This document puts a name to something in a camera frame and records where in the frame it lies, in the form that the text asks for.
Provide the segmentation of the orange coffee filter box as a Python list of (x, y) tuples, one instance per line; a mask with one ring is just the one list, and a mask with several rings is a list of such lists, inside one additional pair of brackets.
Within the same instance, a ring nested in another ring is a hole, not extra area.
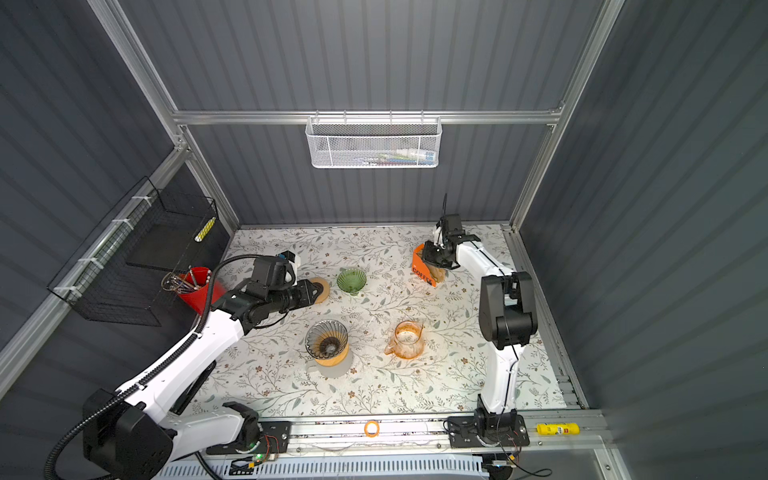
[(436, 287), (438, 284), (446, 280), (446, 271), (444, 269), (427, 264), (422, 258), (423, 249), (423, 244), (414, 249), (412, 255), (411, 270), (420, 279), (429, 285)]

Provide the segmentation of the clear grey glass dripper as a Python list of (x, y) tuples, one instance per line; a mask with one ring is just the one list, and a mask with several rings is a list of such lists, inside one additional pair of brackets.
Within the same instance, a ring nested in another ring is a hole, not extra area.
[(347, 327), (338, 320), (320, 321), (308, 330), (304, 344), (316, 362), (335, 365), (347, 355)]

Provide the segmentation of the orange glass pitcher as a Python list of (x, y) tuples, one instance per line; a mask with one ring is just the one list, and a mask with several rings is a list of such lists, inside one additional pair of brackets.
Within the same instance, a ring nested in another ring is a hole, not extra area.
[(384, 354), (412, 360), (423, 353), (424, 347), (423, 325), (414, 321), (402, 321), (395, 327)]

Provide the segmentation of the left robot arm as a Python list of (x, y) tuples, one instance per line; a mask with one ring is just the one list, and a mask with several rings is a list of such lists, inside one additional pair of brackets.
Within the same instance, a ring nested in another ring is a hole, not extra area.
[(83, 440), (84, 457), (108, 479), (151, 479), (172, 461), (201, 460), (210, 447), (261, 458), (279, 451), (278, 441), (263, 433), (258, 413), (237, 401), (221, 412), (182, 415), (225, 350), (273, 327), (271, 315), (283, 321), (330, 293), (327, 281), (298, 277), (299, 258), (291, 251), (247, 258), (250, 277), (221, 295), (209, 290), (200, 318), (179, 342), (116, 390), (100, 389), (88, 399), (82, 420), (48, 454), (44, 478), (59, 478), (58, 460), (76, 437)]

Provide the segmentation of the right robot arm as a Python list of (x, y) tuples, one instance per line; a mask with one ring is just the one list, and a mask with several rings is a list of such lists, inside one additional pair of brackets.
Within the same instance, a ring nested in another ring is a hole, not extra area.
[(457, 214), (440, 217), (433, 238), (424, 244), (422, 259), (447, 270), (464, 268), (479, 281), (478, 325), (488, 350), (475, 431), (487, 435), (512, 429), (520, 362), (538, 331), (531, 275), (495, 258), (478, 236), (466, 232)]

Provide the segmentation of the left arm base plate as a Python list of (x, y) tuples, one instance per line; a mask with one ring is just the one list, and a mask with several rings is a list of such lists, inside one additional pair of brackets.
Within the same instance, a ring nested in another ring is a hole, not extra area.
[(236, 451), (262, 457), (286, 453), (292, 426), (289, 421), (250, 422), (243, 427)]

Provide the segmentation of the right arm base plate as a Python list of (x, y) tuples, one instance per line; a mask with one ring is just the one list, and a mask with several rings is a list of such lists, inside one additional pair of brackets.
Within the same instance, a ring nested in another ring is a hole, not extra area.
[(530, 445), (524, 418), (516, 411), (502, 415), (451, 416), (443, 421), (452, 448), (504, 447), (521, 449)]

